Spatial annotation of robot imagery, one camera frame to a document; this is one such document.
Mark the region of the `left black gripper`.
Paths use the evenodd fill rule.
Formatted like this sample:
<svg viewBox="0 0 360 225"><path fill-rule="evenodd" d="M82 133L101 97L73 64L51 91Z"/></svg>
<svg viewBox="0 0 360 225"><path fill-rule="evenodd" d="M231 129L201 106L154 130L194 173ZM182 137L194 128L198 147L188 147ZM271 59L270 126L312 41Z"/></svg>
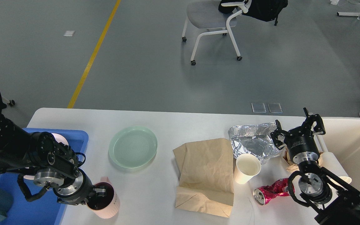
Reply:
<svg viewBox="0 0 360 225"><path fill-rule="evenodd" d="M57 203L67 205L85 205L92 198L106 196L106 185L94 186L85 172L79 169L79 175L68 187L54 189Z"/></svg>

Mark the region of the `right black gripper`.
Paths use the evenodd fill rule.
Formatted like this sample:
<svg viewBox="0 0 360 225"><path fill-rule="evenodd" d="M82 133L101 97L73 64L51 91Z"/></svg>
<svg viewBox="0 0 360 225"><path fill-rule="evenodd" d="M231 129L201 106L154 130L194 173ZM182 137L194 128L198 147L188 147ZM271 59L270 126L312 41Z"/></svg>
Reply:
<svg viewBox="0 0 360 225"><path fill-rule="evenodd" d="M303 110L306 119L301 125L300 133L290 134L289 131L283 130L279 120L275 120L276 129L270 133L273 144L278 150L287 146L290 159L296 165L303 161L317 161L320 158L314 136L326 134L322 117L319 114L309 113L307 108ZM284 137L284 141L279 140L279 136Z"/></svg>

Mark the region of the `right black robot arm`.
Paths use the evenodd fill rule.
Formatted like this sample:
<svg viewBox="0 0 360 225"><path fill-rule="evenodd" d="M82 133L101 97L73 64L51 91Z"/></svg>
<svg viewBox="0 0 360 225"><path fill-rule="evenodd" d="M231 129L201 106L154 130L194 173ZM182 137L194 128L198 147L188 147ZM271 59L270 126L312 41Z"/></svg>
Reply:
<svg viewBox="0 0 360 225"><path fill-rule="evenodd" d="M286 148L291 161L298 166L288 178L292 199L313 208L320 225L360 225L360 191L325 167L319 166L319 150L314 136L326 133L319 114L304 108L305 121L289 131L276 120L271 138L276 148Z"/></svg>

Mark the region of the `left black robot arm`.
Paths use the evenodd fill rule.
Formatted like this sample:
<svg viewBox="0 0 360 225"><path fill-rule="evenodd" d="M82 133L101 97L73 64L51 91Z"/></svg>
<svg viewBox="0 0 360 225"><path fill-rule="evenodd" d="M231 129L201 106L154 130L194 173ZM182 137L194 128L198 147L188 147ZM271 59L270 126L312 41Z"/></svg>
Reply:
<svg viewBox="0 0 360 225"><path fill-rule="evenodd" d="M50 188L57 202L69 205L100 203L108 198L107 185L93 185L80 167L79 152L57 142L49 132L28 133L2 113L0 93L0 174L17 173L17 183L29 202Z"/></svg>

